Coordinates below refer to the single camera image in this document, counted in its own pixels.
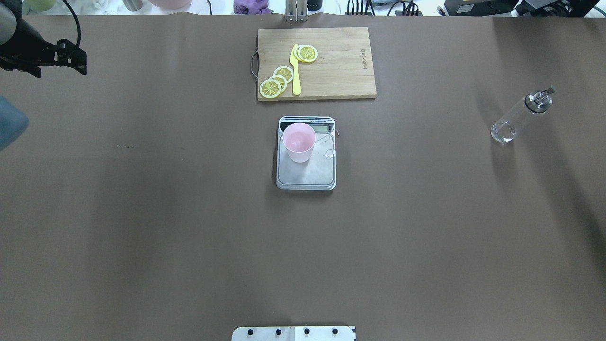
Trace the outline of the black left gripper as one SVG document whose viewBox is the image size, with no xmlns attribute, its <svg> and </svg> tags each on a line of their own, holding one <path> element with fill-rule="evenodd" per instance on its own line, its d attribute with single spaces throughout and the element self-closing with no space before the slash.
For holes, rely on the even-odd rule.
<svg viewBox="0 0 606 341">
<path fill-rule="evenodd" d="M 54 45 L 23 19 L 1 20 L 1 68 L 41 77 L 41 66 L 55 65 Z"/>
</svg>

